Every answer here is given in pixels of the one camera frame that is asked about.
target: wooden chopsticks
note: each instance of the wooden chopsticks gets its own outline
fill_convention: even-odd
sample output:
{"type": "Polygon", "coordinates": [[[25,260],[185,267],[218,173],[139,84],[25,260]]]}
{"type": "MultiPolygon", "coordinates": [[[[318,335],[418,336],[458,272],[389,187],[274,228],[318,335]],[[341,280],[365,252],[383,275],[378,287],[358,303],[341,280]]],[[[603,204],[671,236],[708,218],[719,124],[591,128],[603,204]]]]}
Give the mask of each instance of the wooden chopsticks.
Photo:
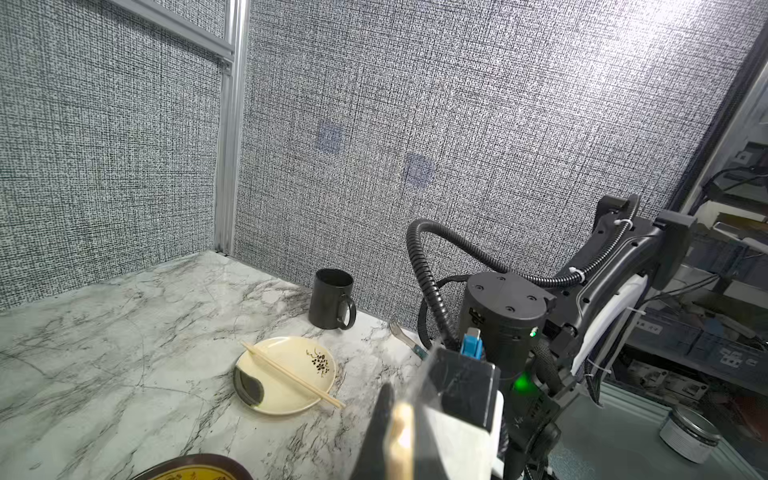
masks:
{"type": "Polygon", "coordinates": [[[263,360],[269,366],[277,370],[278,372],[282,373],[289,379],[293,380],[294,382],[298,383],[305,389],[309,390],[310,392],[314,393],[315,395],[319,396],[321,399],[325,400],[326,402],[330,403],[331,405],[335,406],[338,409],[343,409],[346,405],[341,403],[339,400],[334,399],[332,396],[325,393],[323,390],[318,389],[314,385],[309,384],[308,382],[304,381],[301,377],[297,376],[295,373],[291,372],[290,370],[286,369],[279,363],[272,360],[269,356],[267,356],[266,353],[262,352],[258,348],[256,348],[253,345],[249,345],[243,341],[240,341],[240,343],[243,344],[243,346],[250,352],[251,355],[258,358],[259,360],[263,360]]]}

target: white cable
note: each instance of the white cable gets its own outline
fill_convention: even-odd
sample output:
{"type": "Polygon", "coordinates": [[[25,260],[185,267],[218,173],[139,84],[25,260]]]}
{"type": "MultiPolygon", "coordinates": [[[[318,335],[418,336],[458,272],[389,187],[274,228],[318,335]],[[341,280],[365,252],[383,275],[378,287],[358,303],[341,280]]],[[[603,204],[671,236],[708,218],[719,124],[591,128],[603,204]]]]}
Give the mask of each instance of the white cable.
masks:
{"type": "Polygon", "coordinates": [[[568,267],[568,271],[571,273],[578,273],[581,280],[579,280],[579,283],[584,283],[584,281],[587,279],[587,277],[584,275],[584,272],[576,268],[575,266],[568,267]]]}
{"type": "Polygon", "coordinates": [[[617,218],[614,220],[614,225],[621,225],[622,223],[626,223],[629,225],[629,229],[632,230],[634,228],[634,223],[632,223],[632,220],[628,218],[617,218]]]}
{"type": "MultiPolygon", "coordinates": [[[[576,376],[581,364],[589,357],[589,353],[594,346],[598,343],[598,340],[603,336],[603,333],[607,328],[621,315],[622,312],[628,307],[633,306],[640,299],[643,294],[645,286],[648,284],[647,276],[639,276],[637,274],[630,277],[624,285],[618,290],[618,295],[611,296],[608,303],[600,310],[600,312],[594,317],[586,333],[584,333],[584,342],[581,344],[578,354],[574,358],[573,365],[571,366],[571,375],[576,376]]],[[[581,304],[581,298],[577,298],[578,303],[581,304]]]]}
{"type": "Polygon", "coordinates": [[[598,370],[602,370],[603,372],[606,372],[606,373],[611,373],[611,371],[609,369],[604,369],[603,367],[599,366],[597,363],[593,362],[592,360],[587,359],[587,361],[589,363],[591,363],[594,368],[596,368],[598,370]]]}

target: tin can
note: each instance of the tin can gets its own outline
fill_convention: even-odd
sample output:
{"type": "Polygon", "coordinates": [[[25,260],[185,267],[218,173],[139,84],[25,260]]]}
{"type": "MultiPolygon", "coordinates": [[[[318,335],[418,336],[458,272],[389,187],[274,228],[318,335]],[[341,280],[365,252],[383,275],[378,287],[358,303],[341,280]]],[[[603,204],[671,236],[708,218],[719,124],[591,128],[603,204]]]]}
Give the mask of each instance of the tin can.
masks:
{"type": "Polygon", "coordinates": [[[696,463],[704,463],[723,439],[709,420],[680,405],[664,420],[659,436],[675,452],[696,463]]]}

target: flower pattern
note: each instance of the flower pattern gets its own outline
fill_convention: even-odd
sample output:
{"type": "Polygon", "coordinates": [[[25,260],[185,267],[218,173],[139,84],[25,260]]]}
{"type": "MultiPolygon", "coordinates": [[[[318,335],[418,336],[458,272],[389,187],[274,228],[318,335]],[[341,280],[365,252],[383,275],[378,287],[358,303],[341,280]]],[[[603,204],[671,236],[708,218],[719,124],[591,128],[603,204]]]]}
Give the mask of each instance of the flower pattern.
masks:
{"type": "Polygon", "coordinates": [[[317,349],[315,349],[315,353],[310,353],[310,351],[307,350],[306,354],[312,359],[312,364],[315,366],[321,377],[324,377],[326,373],[330,372],[331,369],[328,367],[328,359],[324,353],[318,353],[317,349]]]}

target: textured wall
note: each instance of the textured wall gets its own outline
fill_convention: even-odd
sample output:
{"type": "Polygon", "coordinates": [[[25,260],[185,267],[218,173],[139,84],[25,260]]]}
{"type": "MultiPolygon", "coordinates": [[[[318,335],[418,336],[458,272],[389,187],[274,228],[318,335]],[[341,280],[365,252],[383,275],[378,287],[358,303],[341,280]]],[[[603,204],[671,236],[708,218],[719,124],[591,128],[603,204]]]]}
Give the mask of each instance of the textured wall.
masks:
{"type": "Polygon", "coordinates": [[[98,0],[0,2],[0,308],[213,242],[217,65],[98,0]]]}
{"type": "MultiPolygon", "coordinates": [[[[553,273],[603,194],[665,205],[765,1],[254,2],[235,255],[410,327],[408,223],[553,273]]],[[[483,270],[428,242],[438,277],[483,270]]]]}
{"type": "Polygon", "coordinates": [[[224,38],[227,0],[155,0],[176,15],[224,38]]]}

